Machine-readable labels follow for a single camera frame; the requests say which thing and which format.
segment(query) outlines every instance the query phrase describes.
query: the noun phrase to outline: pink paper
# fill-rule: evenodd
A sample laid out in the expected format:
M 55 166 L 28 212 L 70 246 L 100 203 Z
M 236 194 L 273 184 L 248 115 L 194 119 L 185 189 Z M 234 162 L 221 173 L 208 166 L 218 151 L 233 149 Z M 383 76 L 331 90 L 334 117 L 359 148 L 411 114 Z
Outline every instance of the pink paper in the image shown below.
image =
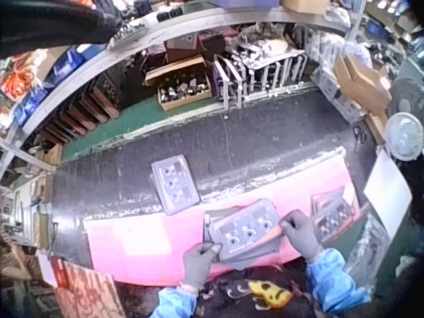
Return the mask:
M 184 252 L 203 240 L 205 211 L 245 206 L 267 197 L 274 202 L 281 217 L 294 209 L 310 215 L 311 195 L 338 189 L 349 182 L 344 158 L 335 156 L 272 184 L 222 201 L 198 205 L 173 216 L 158 213 L 87 221 L 84 225 L 94 269 L 112 274 L 118 282 L 176 286 L 184 277 Z M 358 211 L 356 197 L 354 207 Z M 264 256 L 252 266 L 286 263 L 297 257 L 299 254 L 287 238 L 283 238 L 280 253 Z M 229 270 L 232 268 L 228 265 L 214 265 L 210 278 Z

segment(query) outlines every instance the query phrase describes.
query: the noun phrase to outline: gloved hand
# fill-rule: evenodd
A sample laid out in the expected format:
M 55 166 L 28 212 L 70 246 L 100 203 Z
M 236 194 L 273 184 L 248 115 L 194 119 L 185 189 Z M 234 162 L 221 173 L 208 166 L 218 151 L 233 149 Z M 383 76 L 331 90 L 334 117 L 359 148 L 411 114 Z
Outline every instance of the gloved hand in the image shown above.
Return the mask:
M 222 249 L 222 244 L 212 242 L 193 246 L 184 254 L 184 279 L 180 287 L 197 293 L 205 284 L 211 270 L 212 261 Z
M 280 221 L 280 226 L 290 244 L 307 263 L 316 261 L 323 247 L 317 241 L 313 223 L 309 217 L 300 210 L 294 210 Z

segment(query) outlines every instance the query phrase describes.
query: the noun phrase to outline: metal shelf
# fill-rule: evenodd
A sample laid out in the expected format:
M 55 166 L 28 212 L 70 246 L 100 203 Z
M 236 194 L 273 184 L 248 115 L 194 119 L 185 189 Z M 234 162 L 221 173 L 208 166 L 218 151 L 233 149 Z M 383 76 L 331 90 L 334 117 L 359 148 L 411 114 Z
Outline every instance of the metal shelf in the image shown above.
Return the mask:
M 121 47 L 114 48 L 114 50 L 104 50 L 78 68 L 50 93 L 22 129 L 11 127 L 6 141 L 13 143 L 16 147 L 21 147 L 26 138 L 32 134 L 39 124 L 43 122 L 43 120 L 45 120 L 65 98 L 70 96 L 97 74 L 100 74 L 116 63 L 141 50 L 185 34 L 215 27 L 254 23 L 257 21 L 302 23 L 322 27 L 340 34 L 348 32 L 348 27 L 344 25 L 342 21 L 335 23 L 334 21 L 326 20 L 325 17 L 321 15 L 297 13 L 284 9 L 283 7 L 268 10 L 256 8 L 224 10 L 222 8 L 214 8 L 189 13 L 155 25 L 147 25 L 146 30 L 141 31 L 140 36 L 132 42 L 124 43 Z M 12 152 L 8 152 L 2 156 L 0 162 L 0 178 L 3 177 L 13 157 L 14 154 Z

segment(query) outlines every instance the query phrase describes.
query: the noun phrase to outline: blue jacket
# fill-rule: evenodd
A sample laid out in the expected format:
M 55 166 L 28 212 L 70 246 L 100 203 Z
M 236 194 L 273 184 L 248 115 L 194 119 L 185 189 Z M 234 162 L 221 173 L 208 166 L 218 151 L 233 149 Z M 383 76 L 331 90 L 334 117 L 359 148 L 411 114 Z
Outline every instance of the blue jacket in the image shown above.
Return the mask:
M 324 250 L 317 261 L 307 265 L 312 295 L 326 313 L 338 313 L 371 300 L 366 290 L 356 288 L 353 279 L 343 272 L 344 266 L 342 254 L 333 248 Z M 159 293 L 159 301 L 150 318 L 189 318 L 194 314 L 197 295 L 165 288 Z

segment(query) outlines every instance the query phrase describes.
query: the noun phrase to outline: white fan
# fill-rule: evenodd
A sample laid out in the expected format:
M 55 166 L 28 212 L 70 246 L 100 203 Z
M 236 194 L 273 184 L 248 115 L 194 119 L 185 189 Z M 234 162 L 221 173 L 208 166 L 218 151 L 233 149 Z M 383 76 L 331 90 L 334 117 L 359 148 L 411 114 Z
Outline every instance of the white fan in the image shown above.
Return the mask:
M 384 134 L 390 153 L 399 160 L 414 160 L 423 151 L 423 125 L 410 113 L 396 113 L 391 116 Z

